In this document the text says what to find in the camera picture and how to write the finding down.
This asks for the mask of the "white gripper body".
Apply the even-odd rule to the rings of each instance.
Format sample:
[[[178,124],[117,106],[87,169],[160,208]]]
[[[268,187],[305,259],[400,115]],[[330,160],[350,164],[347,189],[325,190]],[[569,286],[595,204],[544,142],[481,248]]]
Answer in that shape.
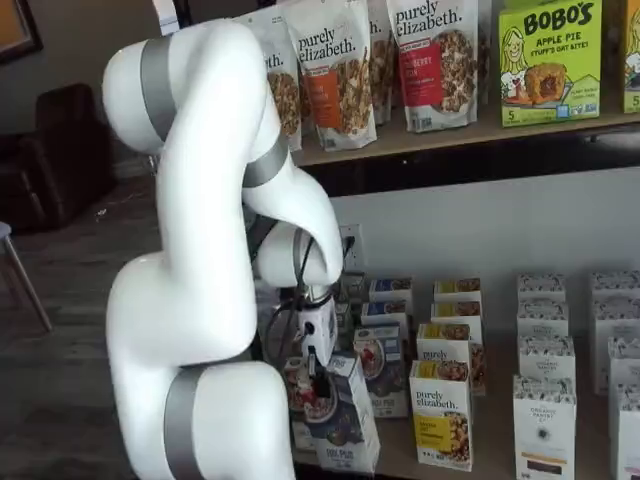
[[[298,316],[301,351],[310,369],[326,367],[334,349],[334,303],[304,308]]]

